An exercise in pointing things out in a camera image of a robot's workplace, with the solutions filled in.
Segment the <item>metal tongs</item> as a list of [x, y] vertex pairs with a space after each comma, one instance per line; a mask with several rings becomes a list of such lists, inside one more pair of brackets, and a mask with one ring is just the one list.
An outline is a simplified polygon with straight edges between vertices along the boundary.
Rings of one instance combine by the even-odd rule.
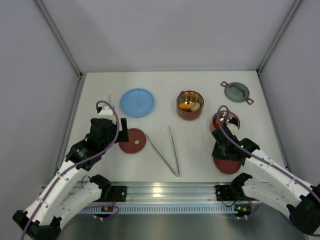
[[170, 140], [170, 145], [171, 145], [171, 150], [172, 150], [172, 155], [175, 163], [175, 168], [168, 162], [168, 160], [165, 158], [165, 156], [158, 150], [156, 145], [152, 142], [151, 138], [148, 136], [148, 134], [145, 134], [146, 140], [150, 143], [152, 149], [155, 151], [155, 153], [160, 157], [160, 159], [164, 162], [164, 164], [168, 167], [170, 172], [176, 177], [179, 178], [181, 176], [181, 168], [180, 168], [180, 163], [178, 159], [178, 153], [176, 149], [176, 143], [175, 143], [175, 138], [173, 135], [173, 131], [170, 125], [167, 126], [168, 129], [168, 134], [169, 134], [169, 140]]

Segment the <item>beige round food slice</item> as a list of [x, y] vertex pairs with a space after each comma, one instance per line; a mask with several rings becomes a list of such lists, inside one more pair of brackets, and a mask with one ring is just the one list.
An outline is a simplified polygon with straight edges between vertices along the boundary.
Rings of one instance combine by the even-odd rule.
[[199, 102], [193, 102], [193, 105], [189, 109], [191, 112], [197, 112], [201, 108], [201, 104]]

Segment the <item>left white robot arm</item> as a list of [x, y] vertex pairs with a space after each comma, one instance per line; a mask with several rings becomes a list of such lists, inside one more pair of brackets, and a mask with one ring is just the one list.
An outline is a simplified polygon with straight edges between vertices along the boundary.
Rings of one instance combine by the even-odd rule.
[[66, 224], [87, 205], [106, 200], [112, 183], [100, 174], [73, 196], [68, 196], [75, 184], [88, 175], [115, 143], [128, 142], [126, 118], [113, 123], [106, 118], [92, 118], [90, 132], [75, 143], [60, 169], [44, 191], [25, 210], [17, 210], [12, 219], [32, 240], [55, 240]]

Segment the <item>orange round food slice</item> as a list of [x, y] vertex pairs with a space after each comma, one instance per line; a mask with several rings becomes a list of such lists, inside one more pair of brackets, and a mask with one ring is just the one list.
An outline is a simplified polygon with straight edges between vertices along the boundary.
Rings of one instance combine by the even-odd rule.
[[192, 101], [182, 102], [182, 103], [179, 104], [179, 108], [184, 110], [184, 111], [187, 111], [192, 107], [193, 103], [194, 102], [192, 102]]

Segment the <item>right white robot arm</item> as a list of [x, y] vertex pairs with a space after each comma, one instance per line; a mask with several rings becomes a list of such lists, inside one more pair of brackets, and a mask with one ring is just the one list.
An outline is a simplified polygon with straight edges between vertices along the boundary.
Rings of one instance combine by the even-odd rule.
[[243, 172], [230, 183], [236, 197], [258, 200], [279, 211], [300, 232], [317, 236], [320, 229], [320, 187], [312, 185], [267, 156], [252, 140], [238, 140], [223, 125], [212, 131], [213, 155], [239, 163]]

